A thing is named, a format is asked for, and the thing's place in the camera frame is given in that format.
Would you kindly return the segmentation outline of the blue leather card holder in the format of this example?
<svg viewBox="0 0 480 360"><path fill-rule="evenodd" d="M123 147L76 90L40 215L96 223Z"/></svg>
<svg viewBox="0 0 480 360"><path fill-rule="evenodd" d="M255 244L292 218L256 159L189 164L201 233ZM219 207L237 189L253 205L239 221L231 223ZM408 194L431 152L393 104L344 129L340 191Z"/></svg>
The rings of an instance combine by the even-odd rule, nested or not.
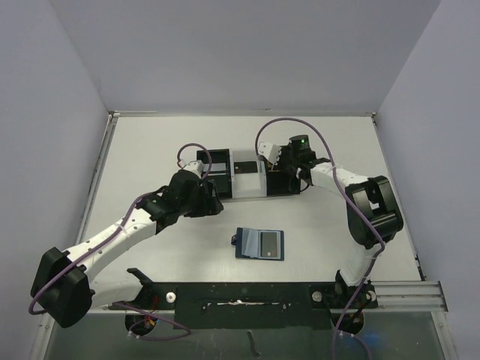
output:
<svg viewBox="0 0 480 360"><path fill-rule="evenodd" d="M260 234L261 232L277 232L279 235L279 257L277 259L266 259L260 257ZM235 248L236 259L246 260L268 260L284 261L284 231L273 229L253 229L238 227L232 236L231 245Z"/></svg>

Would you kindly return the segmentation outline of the black card from holder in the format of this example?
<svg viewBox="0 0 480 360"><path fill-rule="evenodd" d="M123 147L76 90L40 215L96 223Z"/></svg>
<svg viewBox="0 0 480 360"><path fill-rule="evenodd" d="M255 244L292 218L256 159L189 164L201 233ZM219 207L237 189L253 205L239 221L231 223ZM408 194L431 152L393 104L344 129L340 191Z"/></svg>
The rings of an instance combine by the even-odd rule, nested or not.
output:
<svg viewBox="0 0 480 360"><path fill-rule="evenodd" d="M277 232L261 232L260 234L260 257L277 259L279 253L279 235Z"/></svg>

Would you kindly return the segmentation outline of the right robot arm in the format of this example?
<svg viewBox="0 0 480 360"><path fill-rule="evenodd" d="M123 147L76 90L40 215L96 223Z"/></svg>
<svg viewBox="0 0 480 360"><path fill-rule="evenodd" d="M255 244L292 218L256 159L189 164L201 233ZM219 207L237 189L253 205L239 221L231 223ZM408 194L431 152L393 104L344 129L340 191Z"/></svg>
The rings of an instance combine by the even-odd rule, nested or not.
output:
<svg viewBox="0 0 480 360"><path fill-rule="evenodd" d="M404 228L390 181L383 175L358 175L328 158L318 158L306 135L291 137L286 145L278 147L273 159L275 170L346 202L346 222L355 245L352 257L338 275L349 287L365 283L376 258Z"/></svg>

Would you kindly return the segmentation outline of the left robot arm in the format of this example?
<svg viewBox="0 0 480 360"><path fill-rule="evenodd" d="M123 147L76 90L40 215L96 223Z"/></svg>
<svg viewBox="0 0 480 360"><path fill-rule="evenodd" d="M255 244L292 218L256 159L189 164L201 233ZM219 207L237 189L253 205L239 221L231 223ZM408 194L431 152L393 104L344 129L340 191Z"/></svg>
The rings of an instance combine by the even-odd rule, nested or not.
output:
<svg viewBox="0 0 480 360"><path fill-rule="evenodd" d="M93 281L111 262L180 217L218 215L223 209L213 180L180 169L168 185L138 196L120 220L89 240L67 250L52 247L46 251L34 277L28 312L49 314L62 328L68 328L96 305L134 300L137 291L127 295L126 286L115 286L115 295L108 295Z"/></svg>

